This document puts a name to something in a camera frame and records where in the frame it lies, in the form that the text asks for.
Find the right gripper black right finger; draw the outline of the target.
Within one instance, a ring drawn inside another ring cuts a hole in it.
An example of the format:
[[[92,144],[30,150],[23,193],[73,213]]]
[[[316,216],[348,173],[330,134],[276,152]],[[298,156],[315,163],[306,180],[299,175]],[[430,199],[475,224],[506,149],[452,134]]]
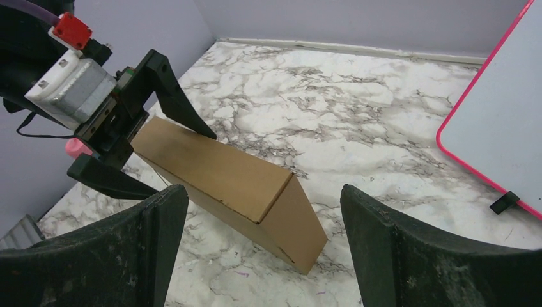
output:
[[[340,205],[364,306],[540,306],[541,251],[462,237],[353,185]]]

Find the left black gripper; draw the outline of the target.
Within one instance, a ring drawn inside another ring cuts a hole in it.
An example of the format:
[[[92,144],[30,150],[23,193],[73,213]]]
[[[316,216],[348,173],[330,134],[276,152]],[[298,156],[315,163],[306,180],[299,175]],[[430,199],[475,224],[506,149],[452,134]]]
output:
[[[65,127],[24,95],[68,49],[81,52],[80,58],[92,59],[104,70],[112,54],[111,48],[96,41],[92,29],[74,15],[72,1],[2,1],[4,108],[9,113],[28,110],[30,117],[39,115]],[[152,94],[167,118],[210,139],[217,135],[181,89],[168,58],[155,49],[148,51],[137,67],[126,67],[111,76],[116,86],[91,118],[75,131],[65,127],[93,151],[92,156],[80,154],[67,175],[111,198],[145,200],[158,191],[118,169],[132,154],[130,143],[149,115],[144,105]]]

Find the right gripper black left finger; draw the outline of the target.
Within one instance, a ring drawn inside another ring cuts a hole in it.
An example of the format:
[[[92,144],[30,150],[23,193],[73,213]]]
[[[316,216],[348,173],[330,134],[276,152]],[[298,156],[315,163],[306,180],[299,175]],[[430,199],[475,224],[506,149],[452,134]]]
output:
[[[172,185],[121,212],[1,252],[2,306],[163,306],[189,197]]]

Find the brown cardboard box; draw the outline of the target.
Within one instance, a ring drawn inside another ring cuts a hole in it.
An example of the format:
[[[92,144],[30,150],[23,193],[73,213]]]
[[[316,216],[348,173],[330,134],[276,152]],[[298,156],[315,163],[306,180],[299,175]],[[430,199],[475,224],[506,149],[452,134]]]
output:
[[[327,236],[298,178],[288,169],[152,118],[134,152],[196,205],[308,274]]]

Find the pink capped small bottle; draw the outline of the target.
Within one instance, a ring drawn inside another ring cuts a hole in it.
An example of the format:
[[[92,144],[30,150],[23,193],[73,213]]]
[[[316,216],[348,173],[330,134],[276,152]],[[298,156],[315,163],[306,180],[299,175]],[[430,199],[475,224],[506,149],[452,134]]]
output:
[[[77,138],[71,138],[66,142],[65,151],[74,159],[78,158],[81,154],[93,155],[93,151]]]

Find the pink framed whiteboard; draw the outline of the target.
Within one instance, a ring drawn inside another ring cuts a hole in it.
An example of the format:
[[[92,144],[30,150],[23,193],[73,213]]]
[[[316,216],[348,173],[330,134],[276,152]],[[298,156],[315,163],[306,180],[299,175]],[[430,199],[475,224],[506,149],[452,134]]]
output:
[[[437,130],[439,149],[541,216],[541,2],[529,1]]]

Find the aluminium frame rail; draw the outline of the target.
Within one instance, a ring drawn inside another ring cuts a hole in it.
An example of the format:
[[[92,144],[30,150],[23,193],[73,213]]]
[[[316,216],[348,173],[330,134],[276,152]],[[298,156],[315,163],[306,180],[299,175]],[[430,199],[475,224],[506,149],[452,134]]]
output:
[[[26,249],[43,240],[43,233],[33,217],[27,214],[1,238],[1,250]]]

